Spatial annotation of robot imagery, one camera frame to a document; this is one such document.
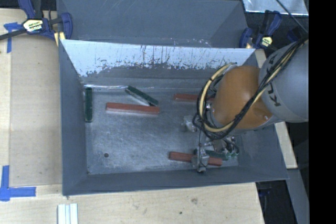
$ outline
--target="wooden table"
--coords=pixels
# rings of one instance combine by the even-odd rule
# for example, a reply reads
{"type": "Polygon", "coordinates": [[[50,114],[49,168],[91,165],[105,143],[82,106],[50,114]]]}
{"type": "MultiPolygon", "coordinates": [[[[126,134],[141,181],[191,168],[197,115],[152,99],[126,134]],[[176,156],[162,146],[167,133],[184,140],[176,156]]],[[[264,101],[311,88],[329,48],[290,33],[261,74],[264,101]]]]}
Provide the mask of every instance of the wooden table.
{"type": "MultiPolygon", "coordinates": [[[[0,9],[0,34],[25,18],[0,9]]],[[[0,41],[0,168],[10,165],[10,186],[37,188],[36,197],[0,202],[0,223],[57,223],[58,204],[73,203],[80,224],[264,223],[255,183],[64,197],[56,43],[26,34],[12,42],[8,54],[0,41]]],[[[256,53],[262,64],[264,52],[256,53]]],[[[287,168],[297,168],[285,123],[276,128],[287,168]]]]}

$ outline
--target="black cable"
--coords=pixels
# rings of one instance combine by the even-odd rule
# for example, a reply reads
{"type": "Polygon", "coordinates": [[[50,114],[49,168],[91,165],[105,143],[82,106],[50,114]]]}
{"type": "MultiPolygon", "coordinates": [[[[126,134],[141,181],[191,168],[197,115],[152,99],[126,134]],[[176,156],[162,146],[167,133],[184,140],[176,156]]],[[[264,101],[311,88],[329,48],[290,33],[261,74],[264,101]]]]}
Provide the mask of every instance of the black cable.
{"type": "Polygon", "coordinates": [[[266,74],[266,76],[263,78],[263,80],[261,81],[257,91],[255,92],[255,94],[249,99],[249,101],[244,105],[244,107],[242,108],[242,110],[235,116],[235,119],[232,123],[232,125],[226,130],[226,131],[220,131],[220,132],[210,132],[205,128],[205,123],[208,126],[211,126],[213,128],[218,128],[217,126],[215,126],[213,123],[209,122],[207,119],[207,115],[206,115],[206,110],[203,109],[203,114],[200,115],[199,112],[199,107],[202,105],[203,108],[205,108],[206,106],[206,100],[204,101],[203,104],[200,104],[200,96],[202,95],[202,92],[204,91],[204,87],[202,88],[201,92],[199,93],[198,99],[197,99],[197,114],[194,116],[193,118],[193,123],[195,124],[196,127],[200,128],[201,131],[204,132],[204,134],[210,138],[211,140],[220,140],[225,138],[226,136],[228,136],[230,134],[230,132],[238,125],[238,123],[242,120],[242,118],[245,116],[245,114],[247,113],[247,111],[249,110],[249,108],[252,106],[252,104],[254,103],[255,99],[257,98],[257,96],[264,91],[264,89],[266,87],[268,87],[274,80],[274,78],[276,78],[288,65],[288,63],[290,62],[290,60],[293,58],[293,56],[295,55],[295,53],[297,52],[297,50],[299,48],[301,48],[305,41],[306,41],[307,37],[303,37],[299,40],[297,40],[296,42],[294,42],[292,44],[292,46],[290,46],[287,51],[281,55],[279,57],[279,59],[277,60],[277,62],[269,69],[268,73],[266,74]],[[283,60],[290,55],[290,58],[283,63],[283,60]],[[279,72],[277,73],[276,76],[274,76],[272,79],[271,76],[274,74],[274,72],[276,72],[278,69],[279,72]],[[198,116],[198,121],[201,122],[201,125],[199,126],[198,124],[196,125],[196,117],[198,116]]]}

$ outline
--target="orange object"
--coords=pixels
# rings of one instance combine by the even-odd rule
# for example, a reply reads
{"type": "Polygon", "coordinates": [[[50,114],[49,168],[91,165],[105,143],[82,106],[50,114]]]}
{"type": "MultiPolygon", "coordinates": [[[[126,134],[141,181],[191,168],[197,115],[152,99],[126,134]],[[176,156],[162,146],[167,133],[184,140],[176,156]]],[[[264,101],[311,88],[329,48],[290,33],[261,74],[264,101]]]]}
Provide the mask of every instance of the orange object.
{"type": "Polygon", "coordinates": [[[106,111],[157,115],[160,112],[160,108],[149,105],[106,103],[106,111]]]}
{"type": "MultiPolygon", "coordinates": [[[[193,157],[196,157],[194,154],[189,154],[189,153],[181,153],[181,152],[175,152],[175,151],[170,151],[168,158],[172,161],[179,161],[179,162],[186,162],[186,163],[191,163],[191,159],[193,157]]],[[[208,160],[208,165],[212,166],[222,166],[223,160],[221,158],[214,158],[210,157],[208,160]]]]}

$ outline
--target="blue clamp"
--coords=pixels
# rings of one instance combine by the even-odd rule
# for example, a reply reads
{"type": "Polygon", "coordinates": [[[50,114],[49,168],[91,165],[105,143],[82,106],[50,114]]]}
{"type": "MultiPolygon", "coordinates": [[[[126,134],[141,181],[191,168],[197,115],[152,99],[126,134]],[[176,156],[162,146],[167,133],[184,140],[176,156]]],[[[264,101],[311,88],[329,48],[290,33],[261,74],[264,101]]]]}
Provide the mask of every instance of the blue clamp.
{"type": "MultiPolygon", "coordinates": [[[[13,30],[20,30],[23,29],[23,26],[18,23],[9,23],[4,24],[5,29],[10,33],[13,30]]],[[[7,53],[10,53],[12,51],[12,38],[9,37],[7,41],[7,53]]]]}
{"type": "MultiPolygon", "coordinates": [[[[43,12],[40,10],[41,0],[18,0],[20,9],[22,9],[27,19],[18,26],[17,23],[8,24],[11,26],[11,30],[8,33],[0,35],[0,40],[10,39],[11,37],[27,33],[29,35],[40,35],[47,37],[55,41],[55,31],[52,28],[53,24],[62,23],[59,30],[64,32],[65,38],[70,39],[72,34],[72,19],[69,13],[62,13],[59,18],[56,19],[46,19],[43,18],[43,12]]],[[[7,52],[12,50],[12,41],[8,41],[7,52]]]]}
{"type": "Polygon", "coordinates": [[[0,201],[10,201],[15,197],[35,197],[36,187],[9,187],[9,165],[2,167],[0,201]]]}
{"type": "Polygon", "coordinates": [[[265,38],[271,38],[281,24],[282,15],[277,11],[265,11],[263,25],[257,31],[247,27],[239,40],[240,48],[266,49],[270,44],[265,38]]]}

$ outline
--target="wooden block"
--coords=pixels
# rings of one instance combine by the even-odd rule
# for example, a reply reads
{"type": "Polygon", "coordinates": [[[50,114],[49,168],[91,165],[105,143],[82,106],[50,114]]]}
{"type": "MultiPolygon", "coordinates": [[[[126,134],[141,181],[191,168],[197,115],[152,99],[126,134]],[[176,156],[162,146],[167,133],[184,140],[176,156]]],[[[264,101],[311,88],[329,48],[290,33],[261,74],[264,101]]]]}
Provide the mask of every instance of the wooden block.
{"type": "Polygon", "coordinates": [[[106,103],[106,111],[157,115],[160,112],[160,108],[149,105],[106,103]]]}
{"type": "MultiPolygon", "coordinates": [[[[172,161],[179,161],[179,162],[186,162],[186,163],[191,163],[192,157],[196,157],[196,155],[189,154],[189,153],[181,153],[181,152],[175,152],[175,151],[170,151],[168,158],[172,161]]],[[[214,158],[210,157],[208,161],[208,165],[213,165],[213,166],[221,166],[223,160],[221,158],[214,158]]]]}
{"type": "Polygon", "coordinates": [[[198,94],[176,93],[173,100],[177,102],[197,102],[198,94]]]}

